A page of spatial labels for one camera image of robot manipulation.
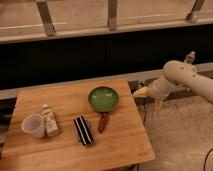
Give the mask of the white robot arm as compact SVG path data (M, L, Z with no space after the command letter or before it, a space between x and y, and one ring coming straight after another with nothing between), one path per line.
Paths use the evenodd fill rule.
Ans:
M148 86L139 88L133 95L164 100L179 84L213 104L213 79L198 74L193 65L177 60L167 62L158 79Z

